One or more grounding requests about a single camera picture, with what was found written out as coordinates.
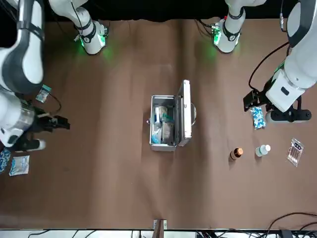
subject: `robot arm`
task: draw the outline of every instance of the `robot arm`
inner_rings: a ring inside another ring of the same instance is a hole
[[[15,0],[9,3],[17,7]],[[44,112],[15,94],[29,94],[42,86],[44,41],[42,0],[19,0],[17,8],[17,40],[11,48],[0,49],[0,140],[15,151],[40,150],[45,142],[29,140],[27,132],[69,129],[69,124],[58,116],[39,118]]]
[[[89,12],[81,7],[88,0],[49,0],[52,10],[60,16],[74,22],[82,42],[89,55],[97,54],[105,45],[108,29],[93,21]]]
[[[294,6],[287,35],[291,54],[262,92],[252,91],[244,98],[245,111],[266,104],[268,121],[304,121],[312,116],[301,109],[301,95],[317,81],[317,0],[302,0]]]
[[[44,5],[42,0],[20,0],[17,40],[0,50],[0,86],[14,93],[40,89],[43,79]]]
[[[243,7],[258,6],[266,0],[225,0],[229,11],[226,19],[222,19],[215,25],[219,27],[219,32],[215,36],[214,44],[224,53],[233,51],[238,43],[240,30],[246,18]]]

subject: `white bottle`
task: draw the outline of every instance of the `white bottle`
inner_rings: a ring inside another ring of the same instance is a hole
[[[256,155],[261,157],[263,155],[267,155],[268,152],[271,150],[271,147],[269,145],[261,145],[256,149]]]

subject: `green led light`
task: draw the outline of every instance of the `green led light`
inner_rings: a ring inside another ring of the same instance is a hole
[[[100,35],[97,35],[98,36],[98,39],[99,39],[99,42],[101,44],[101,46],[105,46],[106,45],[106,39],[104,36],[100,36]]]
[[[217,46],[221,37],[221,32],[217,32],[213,37],[213,43]]]

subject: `cable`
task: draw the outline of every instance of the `cable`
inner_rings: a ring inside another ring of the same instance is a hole
[[[204,23],[201,19],[197,19],[197,21],[199,21],[199,23],[200,23],[200,24],[202,24],[203,26],[206,26],[206,27],[211,28],[211,26],[210,26],[210,25],[208,25],[208,24]]]
[[[207,29],[207,27],[211,28],[211,26],[205,24],[204,22],[202,22],[202,21],[199,20],[199,19],[196,20],[196,21],[199,22],[199,23],[203,26],[203,28],[204,28],[204,30],[206,31],[207,35],[208,35],[209,37],[211,37],[211,31],[208,31],[208,29]]]
[[[317,224],[317,222],[310,222],[310,223],[304,225],[302,228],[300,228],[299,231],[302,231],[302,230],[305,229],[306,227],[309,227],[309,226],[315,225],[315,224]]]
[[[261,60],[261,62],[260,62],[260,63],[258,64],[258,66],[253,70],[253,72],[252,72],[252,74],[251,74],[251,76],[250,76],[250,79],[249,79],[249,87],[250,87],[251,89],[253,89],[253,90],[259,92],[258,89],[256,89],[256,88],[254,88],[254,87],[251,86],[251,80],[252,80],[252,77],[253,77],[253,75],[255,74],[255,72],[256,72],[256,71],[258,70],[258,68],[261,66],[261,64],[262,64],[268,57],[270,57],[271,55],[273,55],[275,52],[279,51],[279,50],[282,49],[283,47],[287,46],[288,44],[289,44],[289,43],[286,42],[286,43],[284,43],[283,45],[277,47],[274,51],[272,51],[272,52],[269,53],[267,56],[265,56],[265,57],[263,58],[263,60]]]
[[[198,21],[197,21],[197,20],[195,20],[195,23],[196,23],[196,25],[197,25],[197,29],[198,29],[198,32],[199,32],[199,34],[201,35],[201,37],[204,38],[204,36],[207,36],[208,38],[211,38],[211,35],[208,35],[208,34],[206,34],[205,32],[203,32],[203,31],[201,30],[201,28],[200,28],[199,25],[198,25]]]
[[[96,232],[97,230],[94,230],[92,232],[90,232],[88,235],[85,236],[85,238],[87,238],[88,236],[90,236],[92,233]]]
[[[289,56],[289,50],[291,49],[291,45],[288,45],[287,51],[286,51],[286,56]]]
[[[49,94],[51,95],[52,98],[54,98],[58,104],[59,104],[59,108],[55,111],[55,112],[50,112],[50,115],[55,115],[57,113],[59,113],[59,111],[61,110],[61,103],[59,101],[59,99],[57,97],[55,97],[51,92],[49,92]]]
[[[272,226],[273,226],[273,224],[274,224],[275,222],[277,222],[278,220],[281,220],[281,219],[284,218],[284,217],[289,217],[289,216],[292,216],[292,215],[305,215],[305,216],[317,217],[316,214],[314,214],[314,213],[307,213],[307,212],[292,212],[292,213],[285,214],[285,215],[283,215],[283,216],[281,216],[281,217],[276,218],[276,219],[270,224],[270,226],[268,227],[268,230],[266,231],[266,233],[263,234],[261,237],[267,238],[267,235],[268,235],[269,231],[271,230],[271,228],[272,228]]]
[[[217,236],[217,237],[218,237],[218,238],[221,238],[224,234],[226,234],[227,232],[230,232],[230,231],[245,233],[245,234],[248,234],[248,235],[251,236],[251,237],[256,237],[256,236],[252,235],[251,232],[245,232],[245,231],[241,231],[241,230],[237,230],[237,229],[233,229],[233,228],[230,228],[230,229],[226,230],[225,232],[223,232],[221,235],[219,235],[219,236]]]
[[[75,232],[75,234],[73,234],[73,236],[72,236],[71,238],[74,238],[75,235],[77,234],[77,232],[79,232],[79,230],[77,230],[77,231]]]
[[[317,232],[317,231],[316,231],[316,230],[312,230],[312,231],[306,232],[306,233],[302,236],[302,238],[305,238],[305,236],[307,236],[308,234],[313,233],[313,232]]]
[[[50,230],[46,230],[46,231],[43,231],[43,232],[40,232],[40,233],[31,233],[29,234],[28,238],[30,238],[31,236],[38,236],[38,235],[41,235],[41,234],[44,234],[46,232],[49,232]]]
[[[80,19],[79,19],[79,16],[78,16],[77,12],[76,12],[76,9],[75,9],[75,7],[74,7],[73,1],[70,0],[70,3],[71,3],[71,6],[73,7],[73,10],[74,10],[74,12],[75,12],[75,14],[76,14],[76,16],[77,16],[78,21],[79,21],[80,28],[81,28],[81,33],[79,32],[78,28],[76,28],[76,29],[77,29],[77,31],[78,31],[78,34],[79,34],[79,35],[82,35],[82,34],[83,34],[83,26],[82,26],[82,24],[81,24],[81,21],[80,21]]]
[[[71,37],[69,37],[69,35],[63,30],[62,26],[60,25],[57,17],[56,17],[56,13],[53,12],[53,10],[51,9],[51,14],[52,14],[52,17],[54,18],[54,21],[57,23],[60,31],[65,35],[65,37],[70,40],[71,42],[74,42],[74,40],[71,39]]]

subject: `metal case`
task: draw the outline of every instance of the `metal case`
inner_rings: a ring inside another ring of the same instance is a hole
[[[174,140],[171,144],[155,144],[152,140],[155,107],[165,106],[174,119]],[[196,108],[191,103],[190,82],[183,80],[177,95],[152,95],[150,124],[150,147],[154,151],[175,151],[177,146],[186,145],[192,138],[192,125],[196,122]]]

